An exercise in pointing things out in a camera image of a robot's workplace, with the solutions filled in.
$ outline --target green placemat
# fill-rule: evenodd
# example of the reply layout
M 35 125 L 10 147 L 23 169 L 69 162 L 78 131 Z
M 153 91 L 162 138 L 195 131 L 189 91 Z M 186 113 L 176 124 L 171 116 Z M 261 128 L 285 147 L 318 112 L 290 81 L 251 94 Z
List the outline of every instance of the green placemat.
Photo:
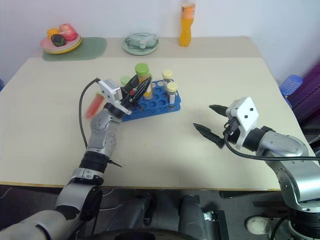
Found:
M 63 54 L 50 54 L 44 52 L 45 61 L 77 61 L 90 60 L 100 57 L 106 49 L 107 41 L 103 37 L 83 37 L 80 46 L 75 50 Z

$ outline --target green cap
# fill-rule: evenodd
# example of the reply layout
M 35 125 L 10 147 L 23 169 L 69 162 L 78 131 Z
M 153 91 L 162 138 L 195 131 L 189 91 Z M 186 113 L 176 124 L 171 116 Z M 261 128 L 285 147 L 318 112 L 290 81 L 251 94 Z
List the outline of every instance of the green cap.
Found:
M 123 76 L 123 77 L 121 77 L 121 79 L 120 79 L 121 84 L 122 84 L 123 86 L 127 85 L 127 83 L 130 81 L 130 79 L 131 79 L 131 77 L 129 77 L 129 76 Z
M 145 63 L 138 63 L 135 65 L 135 73 L 138 76 L 145 76 L 149 73 L 149 67 Z

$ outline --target white sneaker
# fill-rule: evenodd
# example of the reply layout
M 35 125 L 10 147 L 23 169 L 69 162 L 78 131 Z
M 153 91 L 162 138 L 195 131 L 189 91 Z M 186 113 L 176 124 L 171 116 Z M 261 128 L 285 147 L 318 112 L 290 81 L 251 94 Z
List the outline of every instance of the white sneaker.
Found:
M 245 228 L 255 235 L 268 234 L 271 222 L 272 219 L 268 217 L 252 216 L 245 221 Z

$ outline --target white cap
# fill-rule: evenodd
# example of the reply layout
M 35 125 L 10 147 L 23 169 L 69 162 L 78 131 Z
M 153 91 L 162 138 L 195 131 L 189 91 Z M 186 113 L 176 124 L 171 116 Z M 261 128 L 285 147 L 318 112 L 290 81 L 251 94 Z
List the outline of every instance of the white cap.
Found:
M 172 71 L 170 69 L 163 70 L 162 77 L 164 79 L 171 79 L 172 78 Z
M 171 81 L 166 85 L 166 89 L 168 90 L 168 92 L 174 93 L 175 91 L 177 91 L 178 85 L 174 81 Z

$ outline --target pink plate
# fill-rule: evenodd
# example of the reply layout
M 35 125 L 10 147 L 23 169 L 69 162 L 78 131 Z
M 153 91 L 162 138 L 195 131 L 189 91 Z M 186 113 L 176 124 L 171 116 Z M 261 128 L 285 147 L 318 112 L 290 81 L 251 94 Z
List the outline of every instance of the pink plate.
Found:
M 62 51 L 63 49 L 67 49 L 68 47 L 79 42 L 79 39 L 80 39 L 80 35 L 77 34 L 75 40 L 66 41 L 65 45 L 63 45 L 63 46 L 55 46 L 52 43 L 52 41 L 48 37 L 46 37 L 45 39 L 43 39 L 41 41 L 40 46 L 41 46 L 41 48 L 48 50 L 48 51 Z

